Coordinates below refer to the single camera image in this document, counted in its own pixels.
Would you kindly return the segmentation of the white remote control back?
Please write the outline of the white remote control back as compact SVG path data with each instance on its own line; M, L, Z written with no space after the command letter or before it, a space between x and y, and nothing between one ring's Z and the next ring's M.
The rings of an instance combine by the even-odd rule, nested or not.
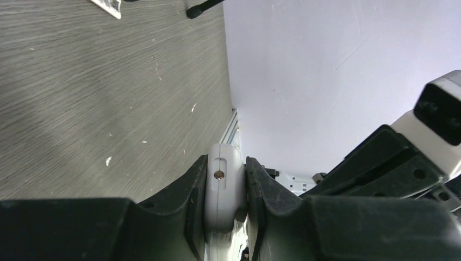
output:
M203 214L206 260L240 260L247 240L245 164L230 144L214 144L208 154Z

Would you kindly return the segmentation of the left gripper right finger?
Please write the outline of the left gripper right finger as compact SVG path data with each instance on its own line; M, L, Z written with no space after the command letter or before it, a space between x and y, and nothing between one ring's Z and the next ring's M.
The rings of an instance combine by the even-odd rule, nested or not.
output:
M460 223L431 200L300 198L246 158L251 260L460 260Z

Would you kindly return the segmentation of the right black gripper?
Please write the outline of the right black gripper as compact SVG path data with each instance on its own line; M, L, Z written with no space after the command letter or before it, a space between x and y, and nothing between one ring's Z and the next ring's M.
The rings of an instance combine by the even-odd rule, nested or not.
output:
M428 211L438 203L460 212L458 193L440 167L388 125L382 125L301 199L327 210Z

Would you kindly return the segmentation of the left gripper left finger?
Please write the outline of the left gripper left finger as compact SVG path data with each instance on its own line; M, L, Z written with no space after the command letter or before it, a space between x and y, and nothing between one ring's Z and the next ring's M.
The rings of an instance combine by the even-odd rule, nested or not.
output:
M203 260L208 157L153 196L1 202L1 260Z

